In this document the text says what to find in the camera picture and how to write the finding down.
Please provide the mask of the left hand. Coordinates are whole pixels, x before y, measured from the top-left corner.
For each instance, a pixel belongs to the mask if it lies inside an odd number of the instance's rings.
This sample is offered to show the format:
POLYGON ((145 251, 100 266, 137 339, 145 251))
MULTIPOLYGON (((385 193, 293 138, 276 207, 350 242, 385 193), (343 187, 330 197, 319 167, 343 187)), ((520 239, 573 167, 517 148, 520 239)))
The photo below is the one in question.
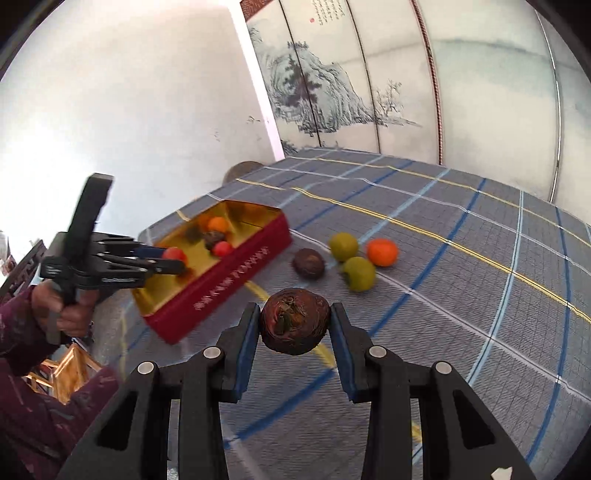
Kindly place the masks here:
POLYGON ((31 308, 35 319, 43 330, 51 314, 55 314, 56 327, 69 337, 84 337, 90 329, 99 292, 82 290, 75 304, 66 306, 61 294, 54 289, 51 281, 45 280, 32 290, 31 308))

